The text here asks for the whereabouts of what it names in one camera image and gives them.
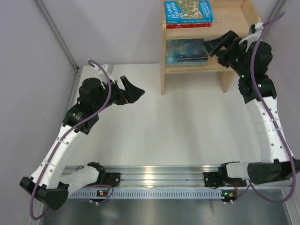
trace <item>book spine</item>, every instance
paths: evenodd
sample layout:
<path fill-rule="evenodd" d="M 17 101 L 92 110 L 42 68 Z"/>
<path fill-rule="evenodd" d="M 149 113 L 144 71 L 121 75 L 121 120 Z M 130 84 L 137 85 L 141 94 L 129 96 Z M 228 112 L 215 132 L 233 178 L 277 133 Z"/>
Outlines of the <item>book spine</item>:
<path fill-rule="evenodd" d="M 195 23 L 195 24 L 167 24 L 167 29 L 177 28 L 195 28 L 195 27 L 210 27 L 211 23 Z"/>
<path fill-rule="evenodd" d="M 167 24 L 186 24 L 186 23 L 212 23 L 212 20 L 209 19 L 199 19 L 199 20 L 167 20 Z"/>

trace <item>book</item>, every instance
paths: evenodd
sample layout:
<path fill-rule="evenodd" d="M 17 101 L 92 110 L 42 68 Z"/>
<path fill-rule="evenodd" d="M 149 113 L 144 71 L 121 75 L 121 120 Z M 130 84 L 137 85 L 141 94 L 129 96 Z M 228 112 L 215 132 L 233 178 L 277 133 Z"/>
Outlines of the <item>book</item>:
<path fill-rule="evenodd" d="M 193 27 L 211 27 L 211 23 L 185 23 L 185 24 L 167 24 L 167 29 L 193 28 Z"/>
<path fill-rule="evenodd" d="M 167 24 L 212 23 L 210 3 L 203 1 L 165 1 Z"/>
<path fill-rule="evenodd" d="M 208 53 L 203 47 L 204 39 L 167 40 L 166 67 L 205 66 Z"/>

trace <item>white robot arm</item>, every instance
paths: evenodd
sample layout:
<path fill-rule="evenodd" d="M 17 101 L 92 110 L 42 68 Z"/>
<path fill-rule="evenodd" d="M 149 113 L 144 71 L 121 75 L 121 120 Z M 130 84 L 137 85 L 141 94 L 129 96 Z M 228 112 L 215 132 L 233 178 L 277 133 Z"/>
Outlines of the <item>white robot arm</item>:
<path fill-rule="evenodd" d="M 104 75 L 104 69 L 100 70 L 96 62 L 93 67 L 100 77 Z M 97 78 L 83 81 L 77 104 L 68 110 L 50 151 L 38 169 L 30 177 L 23 177 L 20 182 L 20 186 L 29 194 L 53 210 L 59 209 L 73 192 L 89 184 L 101 185 L 106 179 L 105 168 L 94 162 L 68 176 L 62 176 L 74 149 L 98 121 L 98 112 L 112 104 L 134 103 L 145 93 L 124 76 L 120 79 L 125 90 L 120 89 L 117 82 L 104 72 L 107 82 Z"/>
<path fill-rule="evenodd" d="M 251 180 L 254 184 L 288 180 L 293 174 L 292 163 L 295 165 L 296 172 L 300 170 L 300 160 L 295 160 L 285 141 L 277 111 L 277 93 L 273 81 L 265 74 L 272 60 L 271 46 L 265 42 L 261 42 L 258 46 L 254 71 L 251 74 L 252 53 L 262 30 L 263 24 L 257 23 L 251 26 L 251 34 L 243 40 L 231 30 L 220 38 L 203 43 L 210 56 L 216 55 L 219 64 L 227 68 L 231 67 L 240 77 L 239 91 L 252 114 L 261 147 L 261 162 L 230 162 L 219 167 L 218 176 L 214 179 L 226 183 L 238 179 Z M 252 82 L 253 75 L 257 86 Z M 261 99 L 265 101 L 268 111 L 271 111 L 274 118 L 269 115 Z"/>

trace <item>reflective metal surface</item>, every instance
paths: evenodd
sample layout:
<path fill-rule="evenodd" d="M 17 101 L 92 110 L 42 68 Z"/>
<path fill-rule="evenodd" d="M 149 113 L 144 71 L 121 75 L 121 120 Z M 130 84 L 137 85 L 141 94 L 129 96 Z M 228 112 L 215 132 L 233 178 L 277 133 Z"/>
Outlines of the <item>reflective metal surface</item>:
<path fill-rule="evenodd" d="M 76 167 L 67 167 L 64 175 Z M 106 167 L 107 172 L 121 173 L 120 188 L 132 187 L 203 187 L 203 172 L 218 171 L 217 166 L 127 166 Z"/>
<path fill-rule="evenodd" d="M 264 190 L 273 199 L 281 190 Z M 249 191 L 235 204 L 208 200 L 110 200 L 96 206 L 68 200 L 50 211 L 42 225 L 288 225 L 284 204 L 271 204 Z"/>
<path fill-rule="evenodd" d="M 283 198 L 286 198 L 290 193 L 290 188 L 283 188 Z M 300 225 L 300 205 L 299 199 L 296 194 L 293 194 L 292 198 L 285 203 L 287 214 L 292 222 L 292 225 Z"/>

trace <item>wooden bookshelf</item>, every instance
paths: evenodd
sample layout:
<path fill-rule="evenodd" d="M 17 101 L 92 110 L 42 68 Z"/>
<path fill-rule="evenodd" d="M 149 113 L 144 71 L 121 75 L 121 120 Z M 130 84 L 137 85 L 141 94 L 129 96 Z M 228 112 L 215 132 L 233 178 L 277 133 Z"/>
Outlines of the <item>wooden bookshelf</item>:
<path fill-rule="evenodd" d="M 206 66 L 165 67 L 166 41 L 170 39 L 214 39 L 233 30 L 240 37 L 246 37 L 249 26 L 261 21 L 252 0 L 210 0 L 214 16 L 211 27 L 167 29 L 165 21 L 165 1 L 161 0 L 162 10 L 162 56 L 161 56 L 161 94 L 165 93 L 165 74 L 218 72 L 223 92 L 227 92 L 235 73 L 231 68 L 218 64 L 217 58 L 209 58 Z"/>

